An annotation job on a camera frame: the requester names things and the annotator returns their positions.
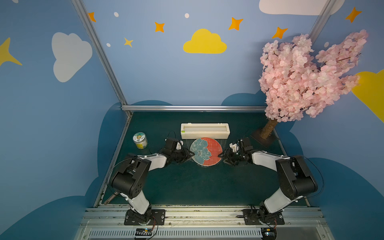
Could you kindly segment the white plastic wrap dispenser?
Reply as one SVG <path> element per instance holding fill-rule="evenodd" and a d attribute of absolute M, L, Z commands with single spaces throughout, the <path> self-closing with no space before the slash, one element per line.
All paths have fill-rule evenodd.
<path fill-rule="evenodd" d="M 230 127 L 227 123 L 209 123 L 209 124 L 181 124 L 181 137 L 185 140 L 211 138 L 211 139 L 228 139 L 230 135 Z"/>

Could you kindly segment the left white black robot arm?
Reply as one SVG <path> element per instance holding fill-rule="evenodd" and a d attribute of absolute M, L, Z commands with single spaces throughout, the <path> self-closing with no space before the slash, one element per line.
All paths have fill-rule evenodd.
<path fill-rule="evenodd" d="M 186 148 L 165 150 L 146 156 L 127 154 L 118 164 L 118 170 L 110 178 L 109 185 L 130 204 L 135 214 L 144 216 L 150 209 L 150 202 L 143 193 L 148 173 L 173 162 L 184 163 L 194 156 L 195 154 Z"/>

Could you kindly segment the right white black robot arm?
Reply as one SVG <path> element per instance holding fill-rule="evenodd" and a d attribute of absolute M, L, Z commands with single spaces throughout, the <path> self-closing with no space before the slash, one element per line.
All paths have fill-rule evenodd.
<path fill-rule="evenodd" d="M 318 184 L 302 156 L 289 157 L 255 150 L 234 152 L 226 149 L 219 157 L 231 166 L 248 162 L 277 172 L 280 187 L 261 203 L 261 217 L 279 213 L 291 203 L 318 190 Z"/>

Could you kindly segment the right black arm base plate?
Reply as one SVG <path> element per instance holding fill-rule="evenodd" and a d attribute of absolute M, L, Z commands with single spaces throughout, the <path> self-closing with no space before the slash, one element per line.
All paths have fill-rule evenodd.
<path fill-rule="evenodd" d="M 243 209 L 243 219 L 246 225 L 284 225 L 285 220 L 282 211 L 267 213 L 260 209 Z"/>

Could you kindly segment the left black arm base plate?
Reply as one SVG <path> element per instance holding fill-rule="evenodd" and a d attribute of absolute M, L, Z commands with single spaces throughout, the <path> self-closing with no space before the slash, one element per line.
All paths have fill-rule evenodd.
<path fill-rule="evenodd" d="M 164 209 L 148 209 L 143 215 L 135 212 L 134 210 L 128 210 L 126 212 L 124 225 L 125 226 L 149 226 L 159 225 L 163 226 L 165 223 L 166 210 Z"/>

